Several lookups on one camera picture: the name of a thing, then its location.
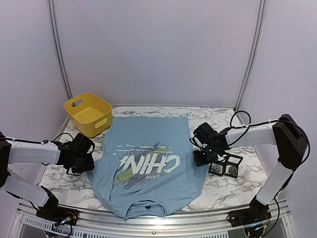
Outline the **light blue printed t-shirt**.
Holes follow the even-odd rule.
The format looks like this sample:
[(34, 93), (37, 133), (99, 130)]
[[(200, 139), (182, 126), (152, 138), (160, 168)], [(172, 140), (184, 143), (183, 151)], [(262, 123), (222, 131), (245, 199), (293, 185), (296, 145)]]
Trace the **light blue printed t-shirt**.
[(94, 195), (125, 219), (184, 208), (201, 195), (208, 171), (196, 166), (189, 137), (186, 117), (114, 117), (87, 173)]

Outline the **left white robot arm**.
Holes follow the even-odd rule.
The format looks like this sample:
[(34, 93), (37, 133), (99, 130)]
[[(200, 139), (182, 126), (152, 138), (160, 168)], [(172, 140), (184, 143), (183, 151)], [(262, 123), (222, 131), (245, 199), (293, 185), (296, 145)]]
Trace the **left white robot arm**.
[(8, 166), (17, 163), (41, 163), (63, 166), (66, 173), (80, 176), (95, 168), (92, 152), (95, 144), (78, 133), (71, 141), (29, 141), (0, 136), (0, 188), (14, 197), (38, 206), (40, 214), (59, 220), (63, 213), (58, 199), (47, 188), (26, 181), (10, 171)]

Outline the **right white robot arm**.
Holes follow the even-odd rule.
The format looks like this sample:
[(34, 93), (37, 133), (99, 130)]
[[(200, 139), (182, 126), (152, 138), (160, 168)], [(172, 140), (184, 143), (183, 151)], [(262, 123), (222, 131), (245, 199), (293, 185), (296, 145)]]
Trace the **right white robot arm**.
[(288, 185), (295, 171), (307, 160), (311, 148), (305, 131), (289, 114), (256, 124), (230, 125), (220, 132), (205, 122), (194, 130), (189, 140), (197, 147), (193, 154), (198, 167), (212, 164), (218, 156), (227, 156), (233, 148), (254, 145), (277, 147), (277, 164), (245, 212), (250, 222), (256, 222), (264, 215), (268, 204)]

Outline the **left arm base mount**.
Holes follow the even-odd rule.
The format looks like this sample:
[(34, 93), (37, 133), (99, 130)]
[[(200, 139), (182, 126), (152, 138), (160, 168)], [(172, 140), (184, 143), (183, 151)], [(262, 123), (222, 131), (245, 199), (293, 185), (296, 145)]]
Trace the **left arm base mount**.
[(64, 207), (58, 207), (56, 211), (52, 213), (39, 210), (36, 212), (36, 216), (55, 222), (56, 225), (72, 225), (75, 226), (77, 223), (79, 211), (75, 209), (69, 209)]

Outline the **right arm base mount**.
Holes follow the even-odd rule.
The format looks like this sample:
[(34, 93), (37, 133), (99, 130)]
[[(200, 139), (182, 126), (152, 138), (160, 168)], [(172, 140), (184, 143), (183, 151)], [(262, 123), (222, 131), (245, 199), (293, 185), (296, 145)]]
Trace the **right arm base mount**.
[(244, 226), (248, 224), (258, 223), (271, 218), (271, 213), (268, 209), (260, 212), (256, 208), (246, 208), (235, 211), (230, 211), (226, 220), (232, 227)]

